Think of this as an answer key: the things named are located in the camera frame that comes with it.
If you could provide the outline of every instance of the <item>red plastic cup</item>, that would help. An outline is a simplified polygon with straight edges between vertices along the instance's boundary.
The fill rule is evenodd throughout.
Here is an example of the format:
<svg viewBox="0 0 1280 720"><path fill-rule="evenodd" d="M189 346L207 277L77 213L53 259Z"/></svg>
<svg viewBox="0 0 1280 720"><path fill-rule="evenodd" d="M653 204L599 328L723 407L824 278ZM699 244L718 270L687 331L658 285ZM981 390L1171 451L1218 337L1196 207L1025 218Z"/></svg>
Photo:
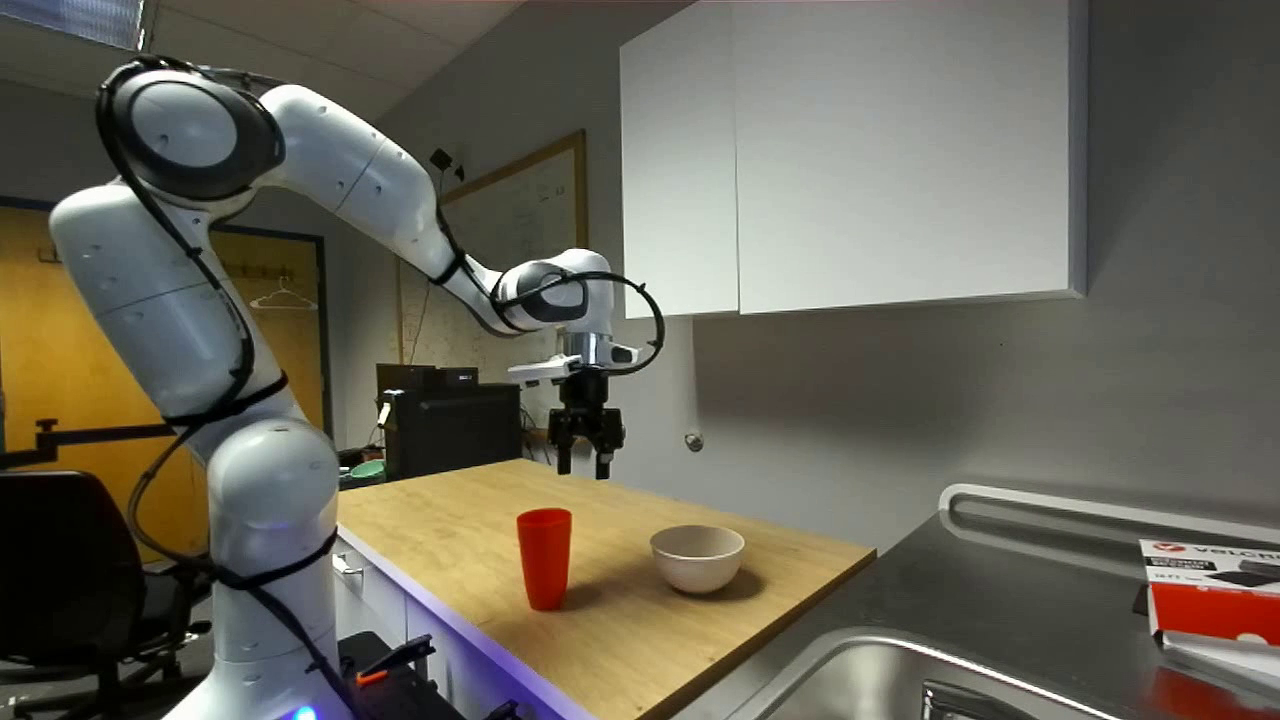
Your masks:
<svg viewBox="0 0 1280 720"><path fill-rule="evenodd" d="M537 611L563 609L568 596L568 507L533 507L514 517L522 596Z"/></svg>

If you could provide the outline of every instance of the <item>computer monitor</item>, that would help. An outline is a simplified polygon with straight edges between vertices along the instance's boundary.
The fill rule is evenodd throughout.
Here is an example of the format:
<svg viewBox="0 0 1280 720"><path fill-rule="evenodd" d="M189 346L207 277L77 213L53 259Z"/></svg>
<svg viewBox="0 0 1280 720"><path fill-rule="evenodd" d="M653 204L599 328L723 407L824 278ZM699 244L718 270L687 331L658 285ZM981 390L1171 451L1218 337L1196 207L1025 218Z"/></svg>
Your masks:
<svg viewBox="0 0 1280 720"><path fill-rule="evenodd" d="M387 479L511 460L522 448L514 383L420 383L387 407Z"/></svg>

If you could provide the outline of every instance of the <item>cabinet door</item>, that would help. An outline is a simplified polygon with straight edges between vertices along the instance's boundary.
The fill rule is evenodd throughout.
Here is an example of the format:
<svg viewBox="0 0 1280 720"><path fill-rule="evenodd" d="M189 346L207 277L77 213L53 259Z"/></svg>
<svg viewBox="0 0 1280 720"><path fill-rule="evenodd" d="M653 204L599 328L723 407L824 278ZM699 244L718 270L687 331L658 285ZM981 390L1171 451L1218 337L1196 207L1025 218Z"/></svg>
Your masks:
<svg viewBox="0 0 1280 720"><path fill-rule="evenodd" d="M372 633L387 649L402 643L402 592L352 543L330 546L334 635Z"/></svg>
<svg viewBox="0 0 1280 720"><path fill-rule="evenodd" d="M663 312L737 312L729 2L692 2L618 46L624 270Z"/></svg>
<svg viewBox="0 0 1280 720"><path fill-rule="evenodd" d="M1071 290L1074 2L737 2L738 309Z"/></svg>

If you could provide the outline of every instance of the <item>white bowl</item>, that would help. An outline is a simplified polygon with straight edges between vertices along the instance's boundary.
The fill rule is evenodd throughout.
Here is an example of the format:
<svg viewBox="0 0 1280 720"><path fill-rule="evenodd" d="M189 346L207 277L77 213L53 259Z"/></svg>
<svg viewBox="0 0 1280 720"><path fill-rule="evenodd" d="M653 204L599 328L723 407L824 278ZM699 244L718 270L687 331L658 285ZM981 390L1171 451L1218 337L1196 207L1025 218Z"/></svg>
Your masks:
<svg viewBox="0 0 1280 720"><path fill-rule="evenodd" d="M738 533L712 525L658 528L646 543L658 576L687 596L723 588L738 571L748 546Z"/></svg>

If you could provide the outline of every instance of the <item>countertop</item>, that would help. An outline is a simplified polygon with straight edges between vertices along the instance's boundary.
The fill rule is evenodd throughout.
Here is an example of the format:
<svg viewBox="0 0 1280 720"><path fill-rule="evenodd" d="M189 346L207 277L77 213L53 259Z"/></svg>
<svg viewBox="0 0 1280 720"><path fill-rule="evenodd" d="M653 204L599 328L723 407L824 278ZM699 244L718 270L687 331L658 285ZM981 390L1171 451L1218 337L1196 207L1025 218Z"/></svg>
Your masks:
<svg viewBox="0 0 1280 720"><path fill-rule="evenodd" d="M514 513L543 502L574 513L563 611L533 611L518 585ZM663 525L744 533L744 571L703 600L671 592L646 561ZM876 556L529 460L342 490L340 533L568 716L671 716Z"/></svg>

